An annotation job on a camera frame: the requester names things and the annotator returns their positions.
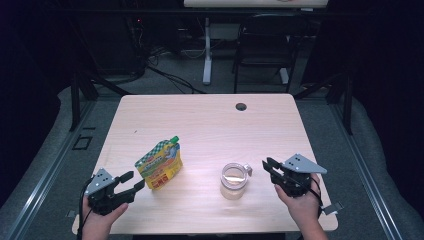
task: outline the gray floor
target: gray floor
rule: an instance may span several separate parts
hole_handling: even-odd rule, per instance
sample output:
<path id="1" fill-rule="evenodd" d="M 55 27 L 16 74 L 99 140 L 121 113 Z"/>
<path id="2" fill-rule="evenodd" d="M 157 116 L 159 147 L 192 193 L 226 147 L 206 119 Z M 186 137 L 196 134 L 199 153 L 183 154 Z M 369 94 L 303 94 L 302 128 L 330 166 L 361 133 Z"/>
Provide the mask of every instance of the gray floor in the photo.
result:
<path id="1" fill-rule="evenodd" d="M 299 82 L 310 47 L 311 42 L 304 45 L 299 56 L 299 67 L 290 91 L 292 94 L 302 90 Z M 163 54 L 155 61 L 155 67 L 182 77 L 207 93 L 232 93 L 231 51 L 215 50 L 213 56 L 212 83 L 209 86 L 202 84 L 204 55 L 190 58 Z M 245 71 L 242 77 L 249 80 L 254 75 Z M 260 77 L 261 80 L 279 80 L 278 76 L 269 73 L 260 74 Z M 135 94 L 182 94 L 169 80 L 150 70 L 140 79 L 119 86 Z M 119 104 L 119 96 L 115 93 L 103 86 L 97 86 L 97 89 L 100 93 L 98 101 L 86 102 L 82 99 L 83 121 L 74 133 L 68 131 L 71 126 L 70 89 L 60 93 L 62 106 L 54 127 L 27 173 L 0 210 L 0 239 L 75 238 L 71 233 L 74 221 L 72 211 L 78 210 L 80 189 L 92 173 Z M 337 215 L 338 229 L 328 233 L 330 239 L 424 239 L 422 219 L 399 195 L 385 170 L 380 141 L 366 111 L 354 101 L 354 135 L 348 136 L 340 126 L 339 106 L 327 105 L 325 92 L 323 89 L 296 103 L 316 159 L 328 169 L 328 174 L 323 178 L 330 197 L 333 202 L 340 201 L 345 206 Z M 80 134 L 91 137 L 92 142 L 87 150 L 72 150 Z M 372 176 L 371 183 L 369 178 L 363 177 L 364 166 L 358 164 L 358 158 L 365 163 L 365 175 L 369 172 Z M 376 192 L 370 192 L 367 187 L 373 184 L 378 190 L 377 201 Z M 289 233 L 287 239 L 298 236 L 299 233 Z M 131 238 L 113 235 L 110 239 Z"/>

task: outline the colorful food pouch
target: colorful food pouch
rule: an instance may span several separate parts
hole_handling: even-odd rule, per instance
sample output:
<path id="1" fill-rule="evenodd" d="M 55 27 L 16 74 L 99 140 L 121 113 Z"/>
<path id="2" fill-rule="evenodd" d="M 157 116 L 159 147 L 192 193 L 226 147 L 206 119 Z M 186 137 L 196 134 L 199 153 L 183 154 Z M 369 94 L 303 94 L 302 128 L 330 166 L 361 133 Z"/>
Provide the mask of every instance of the colorful food pouch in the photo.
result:
<path id="1" fill-rule="evenodd" d="M 150 189 L 160 189 L 177 174 L 183 163 L 179 138 L 163 140 L 135 163 L 138 172 Z"/>

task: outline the glass jar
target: glass jar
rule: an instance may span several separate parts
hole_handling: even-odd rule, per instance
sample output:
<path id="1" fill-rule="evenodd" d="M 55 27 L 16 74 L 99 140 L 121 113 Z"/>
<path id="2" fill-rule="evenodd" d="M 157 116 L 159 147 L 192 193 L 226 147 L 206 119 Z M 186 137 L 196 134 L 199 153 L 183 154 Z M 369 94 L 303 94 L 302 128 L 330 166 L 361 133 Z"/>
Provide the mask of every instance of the glass jar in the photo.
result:
<path id="1" fill-rule="evenodd" d="M 222 196 L 229 200 L 241 198 L 246 190 L 248 176 L 252 176 L 252 168 L 249 164 L 227 164 L 221 174 Z"/>

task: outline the table surface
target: table surface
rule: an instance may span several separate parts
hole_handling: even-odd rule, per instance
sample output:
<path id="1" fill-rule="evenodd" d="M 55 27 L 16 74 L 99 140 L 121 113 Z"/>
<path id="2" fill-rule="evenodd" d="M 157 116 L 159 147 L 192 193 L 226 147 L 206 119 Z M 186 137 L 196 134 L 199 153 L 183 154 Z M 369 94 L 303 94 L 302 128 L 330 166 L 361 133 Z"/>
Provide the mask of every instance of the table surface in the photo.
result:
<path id="1" fill-rule="evenodd" d="M 200 8 L 325 8 L 328 0 L 184 0 L 185 7 Z"/>
<path id="2" fill-rule="evenodd" d="M 244 103 L 246 110 L 237 110 L 237 103 Z M 140 190 L 111 233 L 298 231 L 262 168 L 266 157 L 283 162 L 295 153 L 316 161 L 291 95 L 125 96 L 93 172 L 104 167 L 112 176 L 120 176 L 134 170 L 134 178 L 118 185 L 115 193 L 132 188 L 142 179 L 134 163 L 159 141 L 173 136 L 180 138 L 184 166 L 162 189 Z M 253 168 L 246 192 L 238 200 L 227 200 L 220 193 L 222 168 L 231 162 Z M 330 199 L 322 179 L 321 190 L 327 206 Z M 319 221 L 327 231 L 338 226 L 335 215 L 322 215 Z"/>

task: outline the carpeted floor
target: carpeted floor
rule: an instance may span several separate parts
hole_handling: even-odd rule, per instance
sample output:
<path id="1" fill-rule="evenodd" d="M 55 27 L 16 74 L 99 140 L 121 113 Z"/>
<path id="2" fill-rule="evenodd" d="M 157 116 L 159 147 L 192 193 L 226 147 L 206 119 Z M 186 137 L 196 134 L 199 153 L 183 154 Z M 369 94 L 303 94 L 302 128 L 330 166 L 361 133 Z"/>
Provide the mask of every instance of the carpeted floor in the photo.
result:
<path id="1" fill-rule="evenodd" d="M 225 53 L 217 52 L 213 62 L 212 83 L 204 86 L 203 57 L 192 59 L 184 56 L 161 55 L 156 62 L 157 69 L 178 75 L 189 81 L 193 87 L 207 93 L 231 93 L 233 75 L 232 59 Z M 298 63 L 304 66 L 307 51 L 300 56 Z M 300 91 L 300 67 L 294 76 L 291 93 Z M 136 81 L 120 84 L 120 87 L 134 94 L 183 94 L 169 80 L 147 70 Z M 83 100 L 83 121 L 79 128 L 70 133 L 71 105 L 70 89 L 60 94 L 62 108 L 42 149 L 34 159 L 21 183 L 15 189 L 8 202 L 0 210 L 0 238 L 18 236 L 22 239 L 75 239 L 71 232 L 74 213 L 78 211 L 78 199 L 81 187 L 91 176 L 97 157 L 107 135 L 119 96 L 103 86 L 97 86 L 100 98 L 96 102 Z M 376 208 L 370 200 L 370 193 L 364 187 L 360 169 L 355 164 L 352 147 L 346 140 L 344 129 L 338 124 L 338 106 L 327 105 L 323 92 L 308 99 L 296 101 L 306 132 L 317 161 L 328 169 L 323 178 L 333 202 L 339 201 L 345 209 L 337 215 L 339 227 L 329 232 L 330 239 L 390 239 Z M 378 136 L 366 112 L 354 101 L 352 112 L 353 138 L 370 169 L 381 195 L 393 216 L 403 239 L 423 239 L 424 224 L 417 213 L 400 197 L 393 181 L 385 171 L 384 155 Z M 46 176 L 46 171 L 55 161 L 55 169 Z M 40 180 L 50 177 L 50 185 L 40 185 Z M 45 196 L 31 209 L 32 214 L 23 215 L 35 190 L 44 187 Z M 180 239 L 171 236 L 138 236 L 137 239 Z M 190 237 L 208 239 L 211 236 Z M 266 236 L 216 236 L 220 239 L 281 239 L 279 234 Z M 286 239 L 297 239 L 299 233 L 287 233 Z M 110 239 L 132 239 L 129 235 L 112 235 Z"/>

